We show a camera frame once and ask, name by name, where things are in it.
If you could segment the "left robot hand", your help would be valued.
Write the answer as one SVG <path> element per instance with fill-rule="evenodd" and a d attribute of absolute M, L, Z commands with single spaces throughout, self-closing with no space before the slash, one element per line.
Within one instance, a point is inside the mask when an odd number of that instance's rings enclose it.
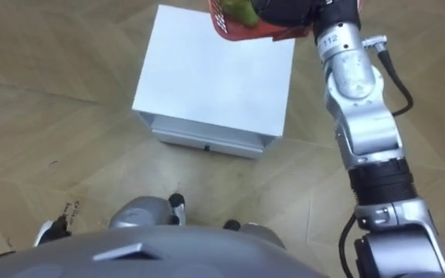
<path fill-rule="evenodd" d="M 65 215 L 59 216 L 54 221 L 46 221 L 42 224 L 33 246 L 39 246 L 47 242 L 71 236 L 72 232 L 68 230 L 68 221 Z"/>

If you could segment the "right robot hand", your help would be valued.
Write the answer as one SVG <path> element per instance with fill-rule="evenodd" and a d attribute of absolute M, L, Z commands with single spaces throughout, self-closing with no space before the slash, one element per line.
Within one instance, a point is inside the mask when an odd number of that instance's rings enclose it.
<path fill-rule="evenodd" d="M 287 28 L 311 27 L 314 40 L 323 31 L 340 23 L 362 28 L 355 0 L 251 0 L 257 15 L 271 25 Z"/>

